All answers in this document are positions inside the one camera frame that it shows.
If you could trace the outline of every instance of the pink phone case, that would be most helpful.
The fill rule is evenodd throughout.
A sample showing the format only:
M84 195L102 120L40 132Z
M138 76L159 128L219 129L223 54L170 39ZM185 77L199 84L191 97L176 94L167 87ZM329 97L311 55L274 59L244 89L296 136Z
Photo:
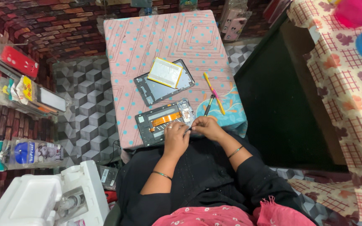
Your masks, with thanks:
M227 33L227 31L230 27L231 21L233 21L233 19L235 19L237 17L237 15L242 12L243 12L242 9L230 9L229 10L229 13L226 16L226 19L223 21L223 24L221 26L223 33Z
M240 34L240 30L244 27L247 22L246 18L236 18L231 21L230 27L224 36L223 40L235 40Z

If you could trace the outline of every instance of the floral cloth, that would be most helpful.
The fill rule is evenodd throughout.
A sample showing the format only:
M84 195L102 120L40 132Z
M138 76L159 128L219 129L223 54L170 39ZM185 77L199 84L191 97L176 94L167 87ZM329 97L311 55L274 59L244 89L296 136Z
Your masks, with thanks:
M362 27L346 28L327 0L295 0L287 14L298 27L318 31L315 48L304 57L339 137L352 181L289 183L343 216L362 221L362 56L356 39Z

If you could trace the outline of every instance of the pink tablecloth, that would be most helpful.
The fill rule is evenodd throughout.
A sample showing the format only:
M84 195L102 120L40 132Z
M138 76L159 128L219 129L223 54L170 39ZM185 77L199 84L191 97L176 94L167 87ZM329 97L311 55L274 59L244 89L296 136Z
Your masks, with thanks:
M245 136L247 119L211 10L108 20L104 29L123 148L143 145L134 116L148 109L186 97L195 113L203 115L211 95L203 72L209 74L226 111L223 116L212 104L209 115L227 130ZM183 59L196 84L146 107L133 79L149 72L155 57L171 62Z

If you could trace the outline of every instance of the brick pattern wallpaper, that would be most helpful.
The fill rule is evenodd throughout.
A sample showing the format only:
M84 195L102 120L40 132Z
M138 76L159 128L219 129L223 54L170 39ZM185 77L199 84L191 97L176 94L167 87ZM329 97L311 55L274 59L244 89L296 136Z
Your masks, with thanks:
M269 25L262 12L269 0L249 3L253 15L241 38L264 35ZM178 0L154 1L159 14L178 12ZM224 0L198 0L200 10L212 10L220 18ZM138 17L139 8L129 4L107 7L107 14L119 18ZM24 43L18 46L40 64L36 82L50 90L55 85L50 75L51 63L80 56L105 54L105 41L97 29L96 18L104 15L103 7L94 3L75 3L73 0L0 0L0 42ZM31 117L0 106L0 140L13 136L38 140L52 140L51 121L33 120ZM0 172L0 197L14 177L23 174L50 174L46 170L16 170Z

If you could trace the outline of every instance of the red phone case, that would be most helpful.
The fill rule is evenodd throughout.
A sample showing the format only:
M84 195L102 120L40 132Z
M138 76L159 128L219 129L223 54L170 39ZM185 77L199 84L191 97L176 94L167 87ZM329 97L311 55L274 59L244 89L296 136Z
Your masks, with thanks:
M5 46L1 54L1 60L5 64L17 69L29 77L36 78L39 71L39 64L23 55L12 46Z

